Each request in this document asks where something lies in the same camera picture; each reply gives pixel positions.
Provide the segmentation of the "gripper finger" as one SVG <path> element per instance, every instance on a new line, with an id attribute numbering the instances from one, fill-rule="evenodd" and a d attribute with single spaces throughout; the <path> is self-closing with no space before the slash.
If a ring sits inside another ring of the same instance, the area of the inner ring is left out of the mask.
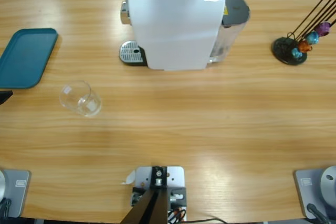
<path id="1" fill-rule="evenodd" d="M 5 103 L 12 95 L 12 90 L 0 91 L 0 105 Z"/>

